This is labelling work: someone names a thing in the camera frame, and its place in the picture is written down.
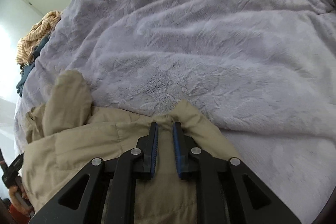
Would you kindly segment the red sleeve forearm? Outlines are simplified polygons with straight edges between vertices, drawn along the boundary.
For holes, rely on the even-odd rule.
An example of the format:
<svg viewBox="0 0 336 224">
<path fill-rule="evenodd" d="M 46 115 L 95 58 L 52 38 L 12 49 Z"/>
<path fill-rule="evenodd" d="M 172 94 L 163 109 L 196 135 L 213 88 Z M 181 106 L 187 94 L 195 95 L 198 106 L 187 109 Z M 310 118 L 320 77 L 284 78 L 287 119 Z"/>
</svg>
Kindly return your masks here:
<svg viewBox="0 0 336 224">
<path fill-rule="evenodd" d="M 17 224 L 28 224 L 30 221 L 29 215 L 18 211 L 13 204 L 10 205 L 9 212 Z"/>
</svg>

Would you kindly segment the person's left hand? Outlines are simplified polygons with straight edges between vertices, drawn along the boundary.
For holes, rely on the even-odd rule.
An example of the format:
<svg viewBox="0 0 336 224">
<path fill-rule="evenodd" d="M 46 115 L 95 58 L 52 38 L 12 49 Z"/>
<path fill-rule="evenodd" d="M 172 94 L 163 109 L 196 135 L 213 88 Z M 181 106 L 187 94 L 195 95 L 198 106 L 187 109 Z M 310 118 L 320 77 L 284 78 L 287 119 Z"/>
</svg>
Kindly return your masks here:
<svg viewBox="0 0 336 224">
<path fill-rule="evenodd" d="M 25 188 L 22 184 L 21 176 L 17 177 L 18 185 L 12 185 L 9 188 L 9 195 L 13 206 L 22 213 L 23 215 L 29 217 L 31 212 L 31 205 L 29 197 L 25 191 Z"/>
</svg>

